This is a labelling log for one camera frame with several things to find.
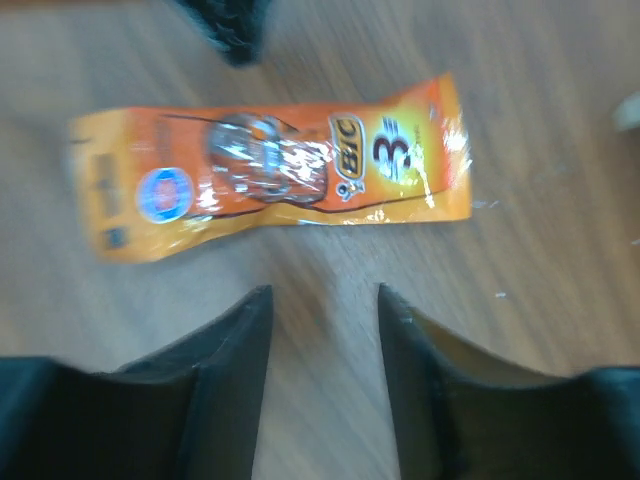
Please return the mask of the orange razor pack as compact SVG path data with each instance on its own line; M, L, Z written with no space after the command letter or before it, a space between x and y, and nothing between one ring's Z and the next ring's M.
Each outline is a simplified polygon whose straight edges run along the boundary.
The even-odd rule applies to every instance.
M374 103L124 107L70 124L94 249L147 263L257 227L452 222L472 214L451 75Z

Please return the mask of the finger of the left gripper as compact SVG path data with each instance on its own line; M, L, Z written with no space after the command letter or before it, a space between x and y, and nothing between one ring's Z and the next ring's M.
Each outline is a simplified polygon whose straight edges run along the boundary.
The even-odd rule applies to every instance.
M233 67L260 57L269 0L181 0L180 8Z

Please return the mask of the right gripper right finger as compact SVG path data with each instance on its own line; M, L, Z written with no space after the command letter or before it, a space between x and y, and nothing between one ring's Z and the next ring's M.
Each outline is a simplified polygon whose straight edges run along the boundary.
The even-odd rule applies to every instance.
M496 356L387 285L378 325L404 479L635 479L639 371L548 375Z

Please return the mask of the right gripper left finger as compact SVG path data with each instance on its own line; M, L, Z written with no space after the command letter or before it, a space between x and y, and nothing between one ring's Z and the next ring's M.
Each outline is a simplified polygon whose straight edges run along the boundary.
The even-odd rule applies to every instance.
M5 479L248 479L273 327L261 286L113 372L1 361Z

